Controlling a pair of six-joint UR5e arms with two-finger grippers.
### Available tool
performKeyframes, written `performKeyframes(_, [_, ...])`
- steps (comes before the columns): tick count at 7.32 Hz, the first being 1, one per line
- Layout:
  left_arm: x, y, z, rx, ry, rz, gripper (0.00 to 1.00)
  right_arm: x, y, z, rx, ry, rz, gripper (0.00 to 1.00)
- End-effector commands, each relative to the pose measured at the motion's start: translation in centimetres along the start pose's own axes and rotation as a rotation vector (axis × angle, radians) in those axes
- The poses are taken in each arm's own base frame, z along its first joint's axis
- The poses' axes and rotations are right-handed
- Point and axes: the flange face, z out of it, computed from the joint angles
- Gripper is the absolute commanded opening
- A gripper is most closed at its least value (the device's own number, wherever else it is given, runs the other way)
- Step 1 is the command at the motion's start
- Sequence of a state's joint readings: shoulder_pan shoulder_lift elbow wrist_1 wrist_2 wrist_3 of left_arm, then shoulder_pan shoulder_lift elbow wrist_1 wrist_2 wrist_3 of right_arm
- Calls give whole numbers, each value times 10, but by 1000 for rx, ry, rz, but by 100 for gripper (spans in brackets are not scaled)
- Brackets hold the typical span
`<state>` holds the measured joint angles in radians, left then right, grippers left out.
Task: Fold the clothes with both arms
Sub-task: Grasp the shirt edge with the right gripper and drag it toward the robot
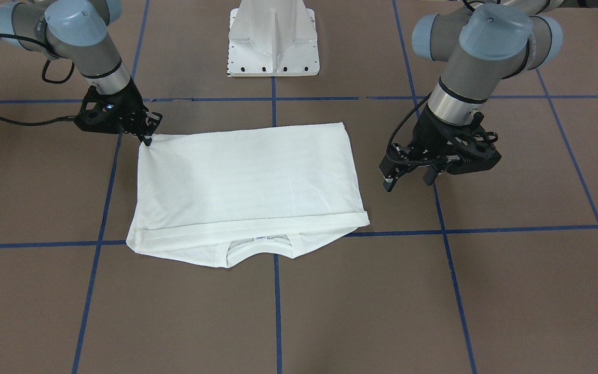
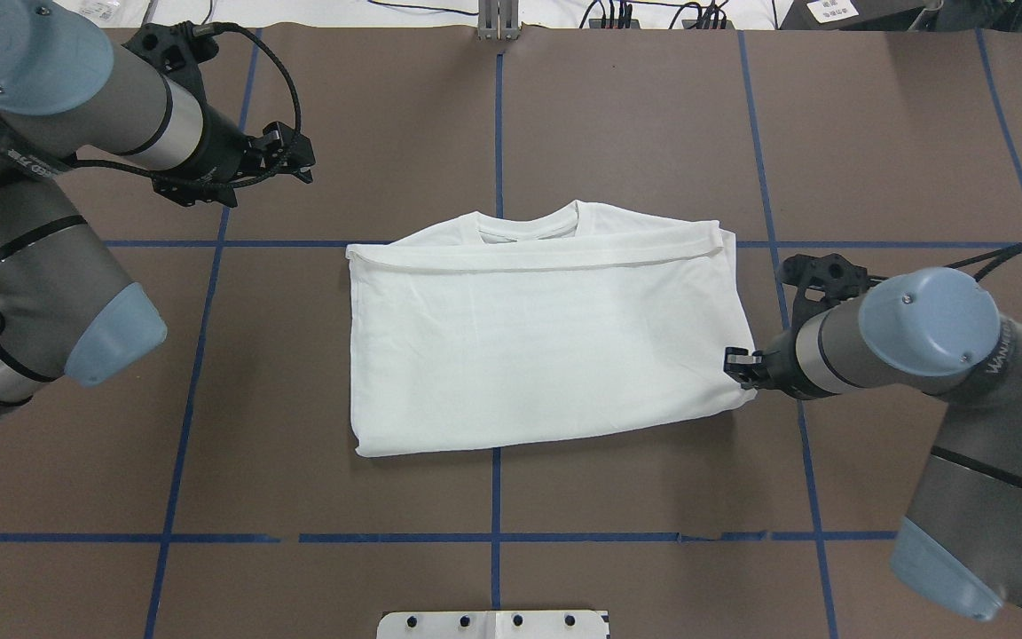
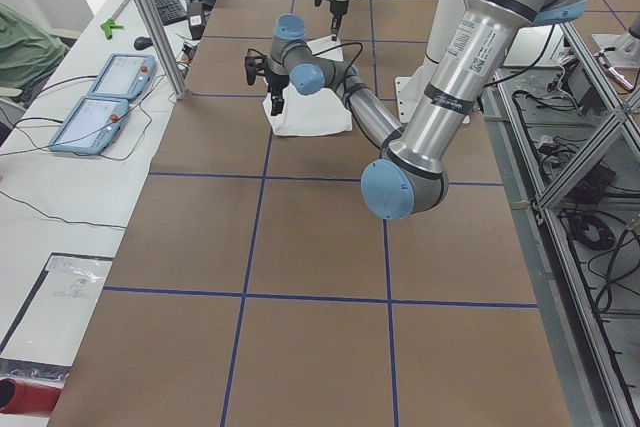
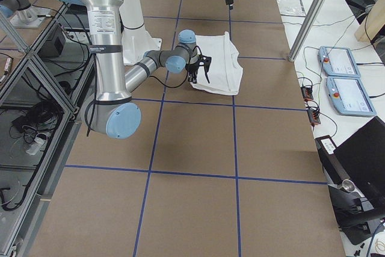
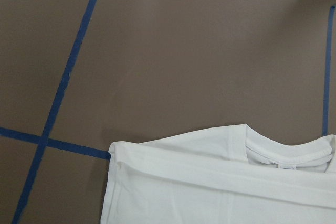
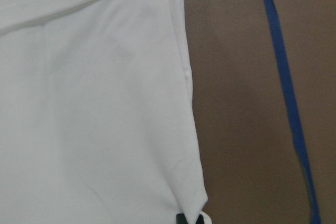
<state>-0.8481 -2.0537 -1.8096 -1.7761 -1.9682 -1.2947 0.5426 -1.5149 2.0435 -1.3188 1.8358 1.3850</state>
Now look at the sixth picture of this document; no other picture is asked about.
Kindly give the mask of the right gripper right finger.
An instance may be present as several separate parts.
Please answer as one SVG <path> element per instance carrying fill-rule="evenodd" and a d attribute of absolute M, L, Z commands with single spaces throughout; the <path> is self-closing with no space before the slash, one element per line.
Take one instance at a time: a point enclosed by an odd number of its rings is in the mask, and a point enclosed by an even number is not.
<path fill-rule="evenodd" d="M 199 214 L 195 224 L 205 224 L 205 217 L 203 215 L 203 212 Z"/>

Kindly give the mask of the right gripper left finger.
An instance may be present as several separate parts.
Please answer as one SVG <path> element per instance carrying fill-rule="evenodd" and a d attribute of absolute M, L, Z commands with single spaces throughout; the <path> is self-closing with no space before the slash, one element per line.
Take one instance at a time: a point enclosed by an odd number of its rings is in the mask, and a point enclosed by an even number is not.
<path fill-rule="evenodd" d="M 176 224 L 188 224 L 186 216 L 183 213 L 176 215 Z"/>

